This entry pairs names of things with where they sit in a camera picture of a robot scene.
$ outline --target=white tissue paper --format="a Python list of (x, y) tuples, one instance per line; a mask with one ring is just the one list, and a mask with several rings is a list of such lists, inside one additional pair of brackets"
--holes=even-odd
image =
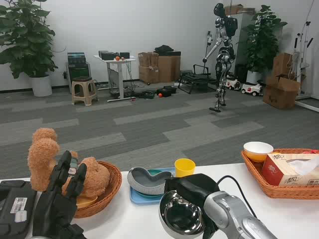
[(319, 156), (308, 160), (308, 161), (300, 161), (295, 160), (293, 162), (288, 163), (299, 175), (307, 175), (311, 171), (313, 171), (316, 167), (319, 166)]

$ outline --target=red object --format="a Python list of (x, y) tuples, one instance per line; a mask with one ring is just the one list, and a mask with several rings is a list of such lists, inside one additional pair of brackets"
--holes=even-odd
[(264, 178), (270, 185), (278, 186), (284, 174), (277, 167), (277, 165), (267, 156), (265, 164), (262, 169), (262, 174)]

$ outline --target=wicker tray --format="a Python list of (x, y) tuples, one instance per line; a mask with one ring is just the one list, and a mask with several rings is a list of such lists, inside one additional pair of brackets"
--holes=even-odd
[[(278, 153), (303, 153), (311, 151), (307, 148), (279, 148), (275, 149)], [(245, 164), (250, 173), (256, 178), (264, 193), (271, 198), (290, 198), (290, 199), (319, 199), (319, 186), (273, 186), (270, 185), (262, 176), (261, 170), (263, 163), (255, 163), (249, 160), (245, 152), (241, 152)]]
[(122, 174), (119, 169), (110, 163), (99, 161), (99, 164), (105, 166), (110, 172), (109, 185), (105, 189), (105, 193), (98, 197), (94, 204), (78, 209), (76, 211), (75, 218), (87, 218), (99, 213), (111, 202), (115, 194), (120, 189)]

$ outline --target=plastic stool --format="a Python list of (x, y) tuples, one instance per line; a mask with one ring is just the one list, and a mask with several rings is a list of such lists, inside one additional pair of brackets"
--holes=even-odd
[[(75, 92), (75, 86), (80, 87), (79, 92)], [(86, 106), (92, 104), (93, 99), (98, 99), (94, 81), (91, 77), (76, 77), (72, 80), (72, 104), (75, 101), (84, 101)]]

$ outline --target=cardboard boxes stack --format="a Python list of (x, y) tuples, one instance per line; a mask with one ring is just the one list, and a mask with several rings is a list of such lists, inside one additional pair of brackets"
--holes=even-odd
[(159, 82), (174, 82), (180, 75), (180, 51), (157, 52), (159, 54)]
[(294, 107), (300, 89), (300, 83), (288, 79), (290, 56), (288, 53), (281, 53), (274, 58), (273, 73), (266, 81), (264, 102), (278, 109)]
[(139, 72), (140, 80), (145, 83), (158, 83), (160, 76), (160, 69), (158, 67), (159, 55), (153, 52), (139, 53)]

